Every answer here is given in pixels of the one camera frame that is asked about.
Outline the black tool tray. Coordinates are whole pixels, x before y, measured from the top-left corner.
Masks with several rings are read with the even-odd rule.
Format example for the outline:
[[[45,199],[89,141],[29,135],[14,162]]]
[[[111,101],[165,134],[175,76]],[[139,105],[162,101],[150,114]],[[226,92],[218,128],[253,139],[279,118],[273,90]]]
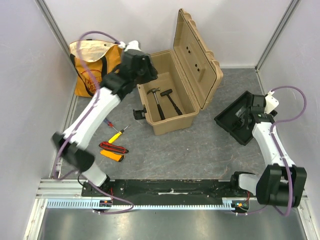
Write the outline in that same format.
[[[247,145],[253,139],[253,129],[256,123],[274,123],[274,117],[278,114],[276,110],[273,110],[270,114],[265,112],[258,113],[254,116],[254,123],[249,127],[249,129],[246,129],[246,127],[243,126],[241,116],[244,113],[247,97],[249,95],[253,94],[249,91],[245,91],[214,118],[218,126],[223,128],[243,146]]]

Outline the tan plastic tool box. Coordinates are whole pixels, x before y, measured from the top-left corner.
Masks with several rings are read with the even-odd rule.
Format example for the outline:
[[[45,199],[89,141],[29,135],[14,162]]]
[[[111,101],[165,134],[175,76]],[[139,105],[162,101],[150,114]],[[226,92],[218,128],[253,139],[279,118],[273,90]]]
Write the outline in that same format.
[[[173,48],[151,54],[158,78],[137,86],[143,106],[134,112],[136,119],[145,119],[156,136],[189,128],[200,111],[205,110],[221,83],[223,72],[214,53],[201,37],[192,16],[180,9],[177,16]],[[156,93],[165,120],[161,120],[152,88]],[[182,115],[178,115],[167,96],[170,94]]]

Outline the claw hammer black grip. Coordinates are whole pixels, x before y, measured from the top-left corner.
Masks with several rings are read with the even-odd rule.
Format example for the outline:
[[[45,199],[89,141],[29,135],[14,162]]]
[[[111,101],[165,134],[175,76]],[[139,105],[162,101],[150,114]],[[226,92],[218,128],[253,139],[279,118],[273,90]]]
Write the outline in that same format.
[[[147,95],[150,94],[150,93],[153,94],[155,102],[156,102],[156,105],[157,105],[157,109],[158,109],[158,112],[159,112],[160,119],[161,120],[165,120],[166,118],[165,118],[164,112],[162,110],[162,107],[161,107],[160,102],[159,102],[158,97],[157,97],[157,92],[159,92],[159,91],[160,91],[159,87],[158,88],[151,88],[151,89],[149,89],[147,91]]]

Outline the black rubber mallet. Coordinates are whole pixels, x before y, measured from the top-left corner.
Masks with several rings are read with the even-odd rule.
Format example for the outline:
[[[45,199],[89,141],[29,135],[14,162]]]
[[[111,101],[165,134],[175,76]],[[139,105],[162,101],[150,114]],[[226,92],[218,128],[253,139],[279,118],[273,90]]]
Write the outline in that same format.
[[[182,111],[179,109],[179,107],[176,105],[176,103],[174,102],[174,100],[172,99],[172,97],[170,96],[170,94],[173,92],[173,90],[170,88],[170,89],[167,89],[163,92],[160,93],[160,96],[161,97],[164,97],[164,96],[167,96],[169,101],[171,102],[172,106],[174,107],[176,113],[181,116],[183,113]]]

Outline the blue handle screwdriver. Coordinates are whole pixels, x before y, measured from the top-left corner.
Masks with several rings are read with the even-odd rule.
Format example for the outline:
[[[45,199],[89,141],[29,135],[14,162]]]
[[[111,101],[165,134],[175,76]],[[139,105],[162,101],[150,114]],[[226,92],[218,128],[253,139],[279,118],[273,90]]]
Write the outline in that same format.
[[[115,128],[115,126],[113,125],[113,123],[111,121],[109,121],[107,118],[105,118],[103,120],[104,123],[106,123],[109,127],[113,128],[116,132],[118,132],[118,130]]]

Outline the yellow handle screwdriver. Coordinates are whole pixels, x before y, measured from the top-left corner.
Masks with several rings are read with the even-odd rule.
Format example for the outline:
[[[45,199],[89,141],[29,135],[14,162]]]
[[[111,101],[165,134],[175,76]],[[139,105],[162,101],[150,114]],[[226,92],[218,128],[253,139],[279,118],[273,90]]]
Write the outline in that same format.
[[[119,132],[117,132],[113,137],[111,137],[109,140],[108,140],[108,143],[109,144],[112,144],[113,142],[115,142],[123,133],[124,131],[129,128],[130,125],[126,126],[125,128],[123,128],[122,130],[120,130]]]

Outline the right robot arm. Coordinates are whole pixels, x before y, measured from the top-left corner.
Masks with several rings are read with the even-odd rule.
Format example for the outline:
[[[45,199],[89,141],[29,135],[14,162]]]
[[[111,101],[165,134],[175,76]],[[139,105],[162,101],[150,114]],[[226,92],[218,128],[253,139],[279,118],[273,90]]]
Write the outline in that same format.
[[[286,153],[273,116],[265,112],[266,106],[263,95],[250,94],[242,117],[244,127],[253,127],[252,136],[262,152],[265,170],[261,176],[236,171],[231,176],[229,191],[235,197],[249,191],[261,205],[296,208],[301,202],[307,172]]]

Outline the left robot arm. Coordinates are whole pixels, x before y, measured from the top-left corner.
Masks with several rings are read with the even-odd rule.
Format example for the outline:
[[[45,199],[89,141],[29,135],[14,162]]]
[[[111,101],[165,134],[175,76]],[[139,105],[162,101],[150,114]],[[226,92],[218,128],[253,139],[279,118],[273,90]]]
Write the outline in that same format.
[[[121,63],[106,74],[91,101],[63,133],[55,132],[52,141],[57,149],[56,158],[63,158],[74,166],[90,183],[98,196],[110,191],[109,176],[95,162],[95,156],[87,151],[94,133],[136,85],[156,80],[158,72],[149,54],[137,49],[125,50]]]

